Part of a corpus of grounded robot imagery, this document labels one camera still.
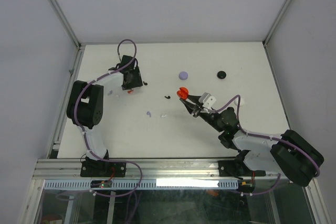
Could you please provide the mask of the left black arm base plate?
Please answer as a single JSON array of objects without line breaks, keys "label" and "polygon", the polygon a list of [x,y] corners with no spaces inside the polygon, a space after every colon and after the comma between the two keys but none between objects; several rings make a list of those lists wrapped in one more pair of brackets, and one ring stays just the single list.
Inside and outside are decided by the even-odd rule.
[{"label": "left black arm base plate", "polygon": [[104,162],[86,159],[81,162],[81,177],[125,177],[126,163],[120,162]]}]

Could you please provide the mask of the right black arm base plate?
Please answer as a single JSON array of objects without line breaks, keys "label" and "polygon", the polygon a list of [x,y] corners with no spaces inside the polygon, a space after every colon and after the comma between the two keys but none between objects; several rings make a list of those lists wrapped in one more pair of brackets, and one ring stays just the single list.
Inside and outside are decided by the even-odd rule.
[{"label": "right black arm base plate", "polygon": [[251,170],[244,163],[238,163],[234,160],[220,160],[218,163],[218,171],[220,177],[235,177],[242,179],[243,177],[265,177],[266,172],[263,170]]}]

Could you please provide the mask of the orange earbud charging case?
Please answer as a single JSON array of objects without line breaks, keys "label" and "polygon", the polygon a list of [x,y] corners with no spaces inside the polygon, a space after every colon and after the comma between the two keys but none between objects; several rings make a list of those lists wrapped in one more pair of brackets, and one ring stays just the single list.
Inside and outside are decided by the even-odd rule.
[{"label": "orange earbud charging case", "polygon": [[188,98],[189,91],[186,87],[180,87],[176,94],[180,99],[186,100]]}]

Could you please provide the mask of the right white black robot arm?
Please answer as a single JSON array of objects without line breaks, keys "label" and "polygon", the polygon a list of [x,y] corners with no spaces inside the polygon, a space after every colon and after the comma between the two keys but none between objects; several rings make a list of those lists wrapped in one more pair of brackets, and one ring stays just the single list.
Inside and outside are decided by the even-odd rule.
[{"label": "right white black robot arm", "polygon": [[244,129],[239,121],[240,95],[217,110],[213,108],[216,99],[209,93],[195,96],[179,89],[177,96],[190,115],[200,117],[220,133],[218,139],[225,148],[238,152],[235,158],[238,174],[274,172],[301,187],[320,175],[324,157],[296,131],[287,129],[272,135]]}]

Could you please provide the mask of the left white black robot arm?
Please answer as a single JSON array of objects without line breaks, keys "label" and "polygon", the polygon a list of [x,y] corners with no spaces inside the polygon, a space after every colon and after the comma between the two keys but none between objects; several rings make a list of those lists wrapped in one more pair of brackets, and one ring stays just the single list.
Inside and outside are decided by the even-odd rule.
[{"label": "left white black robot arm", "polygon": [[99,176],[106,175],[110,170],[108,149],[98,130],[103,117],[104,98],[142,86],[138,60],[127,55],[102,76],[88,82],[77,80],[72,85],[66,115],[80,131],[86,156],[93,161],[91,169]]}]

